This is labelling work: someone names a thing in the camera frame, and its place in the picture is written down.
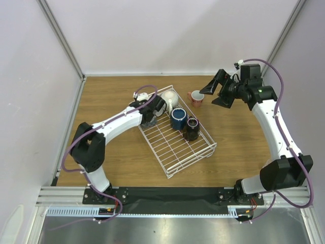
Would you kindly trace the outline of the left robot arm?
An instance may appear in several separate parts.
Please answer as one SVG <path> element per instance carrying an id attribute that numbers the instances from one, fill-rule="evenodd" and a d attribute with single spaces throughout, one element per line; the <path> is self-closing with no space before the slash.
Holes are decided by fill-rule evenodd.
<path id="1" fill-rule="evenodd" d="M 96 189 L 93 196 L 99 203 L 107 203 L 112 197 L 112 185 L 103 169 L 106 145 L 133 127 L 153 125 L 155 118 L 166 109 L 164 99 L 151 96 L 131 102 L 122 112 L 103 122 L 93 125 L 84 122 L 78 126 L 70 155 Z"/>

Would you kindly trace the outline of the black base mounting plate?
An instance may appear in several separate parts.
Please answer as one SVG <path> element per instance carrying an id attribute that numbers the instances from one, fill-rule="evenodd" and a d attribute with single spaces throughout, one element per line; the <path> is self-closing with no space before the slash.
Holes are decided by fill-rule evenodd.
<path id="1" fill-rule="evenodd" d="M 123 214 L 217 215 L 226 214 L 230 205 L 264 205 L 258 194 L 238 195 L 221 187 L 119 187 L 110 195 L 122 202 Z"/>

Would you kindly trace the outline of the black mug white interior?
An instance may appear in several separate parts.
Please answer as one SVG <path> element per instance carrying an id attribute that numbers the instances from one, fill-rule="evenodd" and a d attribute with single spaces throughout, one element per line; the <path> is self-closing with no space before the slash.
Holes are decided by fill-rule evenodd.
<path id="1" fill-rule="evenodd" d="M 195 141 L 199 137 L 200 123 L 199 120 L 190 116 L 183 128 L 183 138 L 187 141 Z"/>

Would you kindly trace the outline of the dark blue enamel mug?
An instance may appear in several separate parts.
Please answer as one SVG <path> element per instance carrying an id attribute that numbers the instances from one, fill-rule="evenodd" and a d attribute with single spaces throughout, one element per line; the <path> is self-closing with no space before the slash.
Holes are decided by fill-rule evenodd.
<path id="1" fill-rule="evenodd" d="M 183 130 L 187 121 L 187 112 L 183 108 L 175 108 L 170 115 L 171 128 L 174 130 Z"/>

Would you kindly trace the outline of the small dark blue cup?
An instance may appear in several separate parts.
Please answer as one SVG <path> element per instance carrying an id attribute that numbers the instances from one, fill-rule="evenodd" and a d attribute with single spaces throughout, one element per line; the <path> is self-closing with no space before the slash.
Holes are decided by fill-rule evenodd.
<path id="1" fill-rule="evenodd" d="M 141 124 L 141 128 L 143 128 L 143 129 L 151 128 L 152 126 L 155 126 L 156 123 L 157 123 L 157 119 L 153 118 L 151 121 Z"/>

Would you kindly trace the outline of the white speckled mug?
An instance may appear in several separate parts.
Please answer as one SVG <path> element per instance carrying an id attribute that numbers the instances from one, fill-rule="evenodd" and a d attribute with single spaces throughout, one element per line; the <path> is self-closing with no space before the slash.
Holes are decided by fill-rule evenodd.
<path id="1" fill-rule="evenodd" d="M 168 90 L 163 92 L 161 97 L 165 100 L 167 104 L 167 111 L 171 113 L 172 110 L 178 105 L 178 95 L 174 91 Z"/>

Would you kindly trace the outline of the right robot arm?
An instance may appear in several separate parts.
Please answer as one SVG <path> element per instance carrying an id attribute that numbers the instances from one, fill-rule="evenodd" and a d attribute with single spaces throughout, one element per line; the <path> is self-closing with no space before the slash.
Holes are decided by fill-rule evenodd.
<path id="1" fill-rule="evenodd" d="M 240 60 L 235 63 L 236 72 L 229 74 L 220 69 L 213 79 L 200 90 L 201 94 L 214 94 L 218 85 L 221 89 L 212 104 L 231 108 L 234 100 L 240 99 L 259 122 L 267 140 L 271 162 L 264 166 L 258 175 L 240 179 L 235 184 L 234 200 L 246 204 L 253 194 L 275 192 L 290 205 L 298 208 L 309 207 L 314 199 L 314 190 L 309 172 L 313 166 L 310 155 L 305 155 L 294 142 L 280 112 L 282 95 L 264 85 L 261 59 Z M 299 187 L 307 183 L 310 197 L 306 204 L 291 202 L 281 189 Z"/>

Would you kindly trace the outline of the red mug white interior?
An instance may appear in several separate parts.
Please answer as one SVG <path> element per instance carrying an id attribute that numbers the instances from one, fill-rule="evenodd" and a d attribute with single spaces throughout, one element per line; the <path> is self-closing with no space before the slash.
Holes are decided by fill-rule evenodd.
<path id="1" fill-rule="evenodd" d="M 202 105 L 205 95 L 200 93 L 199 90 L 194 90 L 192 92 L 188 92 L 187 97 L 194 108 L 199 108 Z"/>

